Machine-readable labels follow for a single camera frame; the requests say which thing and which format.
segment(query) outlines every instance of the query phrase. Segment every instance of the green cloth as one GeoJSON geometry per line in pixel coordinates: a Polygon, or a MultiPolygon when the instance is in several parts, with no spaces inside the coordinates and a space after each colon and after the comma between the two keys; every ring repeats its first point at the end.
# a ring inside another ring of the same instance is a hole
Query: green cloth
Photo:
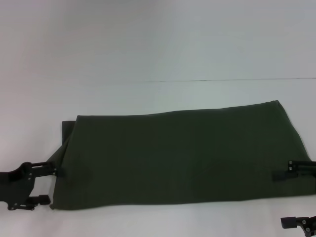
{"type": "Polygon", "coordinates": [[[278,101],[62,124],[52,208],[240,201],[315,194],[315,178],[273,182],[310,161],[278,101]]]}

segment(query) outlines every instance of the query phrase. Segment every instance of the olive green fabric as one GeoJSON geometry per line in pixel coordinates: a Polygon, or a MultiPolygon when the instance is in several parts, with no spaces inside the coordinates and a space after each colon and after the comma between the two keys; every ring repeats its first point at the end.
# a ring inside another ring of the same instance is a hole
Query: olive green fabric
{"type": "Polygon", "coordinates": [[[289,160],[310,161],[278,101],[140,116],[78,116],[63,122],[49,159],[52,208],[239,201],[315,194],[314,177],[273,182],[289,160]]]}

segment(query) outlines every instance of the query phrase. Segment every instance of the black metal bracket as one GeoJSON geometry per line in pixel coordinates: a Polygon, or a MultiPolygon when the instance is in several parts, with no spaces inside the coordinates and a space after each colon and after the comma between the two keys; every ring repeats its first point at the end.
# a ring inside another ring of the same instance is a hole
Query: black metal bracket
{"type": "Polygon", "coordinates": [[[57,176],[57,168],[53,162],[25,162],[11,172],[0,172],[0,201],[8,204],[8,210],[34,210],[40,205],[50,204],[48,195],[30,197],[35,178],[47,175],[57,176]]]}
{"type": "Polygon", "coordinates": [[[281,218],[284,229],[296,228],[300,226],[306,237],[316,235],[316,216],[314,217],[285,217],[281,218]]]}
{"type": "Polygon", "coordinates": [[[312,175],[316,177],[315,161],[295,161],[289,160],[286,171],[275,171],[272,173],[273,181],[283,181],[296,178],[299,175],[312,175]]]}

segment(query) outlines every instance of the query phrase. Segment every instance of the white table surface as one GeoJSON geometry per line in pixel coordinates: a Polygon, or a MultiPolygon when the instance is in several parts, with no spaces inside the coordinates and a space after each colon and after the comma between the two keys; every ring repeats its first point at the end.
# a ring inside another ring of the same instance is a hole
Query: white table surface
{"type": "MultiPolygon", "coordinates": [[[[47,160],[77,115],[271,100],[316,160],[315,12],[312,0],[1,1],[0,171],[47,160]]],[[[37,179],[34,195],[50,185],[37,179]]],[[[297,237],[279,219],[316,215],[315,198],[33,212],[0,202],[0,236],[297,237]]]]}

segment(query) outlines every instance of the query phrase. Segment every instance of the white backdrop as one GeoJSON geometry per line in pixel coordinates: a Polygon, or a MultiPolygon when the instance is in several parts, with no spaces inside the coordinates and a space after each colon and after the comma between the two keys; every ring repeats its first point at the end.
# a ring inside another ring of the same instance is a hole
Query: white backdrop
{"type": "MultiPolygon", "coordinates": [[[[0,171],[47,160],[77,115],[278,99],[316,160],[314,1],[0,1],[0,171]]],[[[36,182],[35,195],[51,178],[36,182]]],[[[8,211],[0,236],[282,237],[315,196],[84,211],[8,211]]]]}

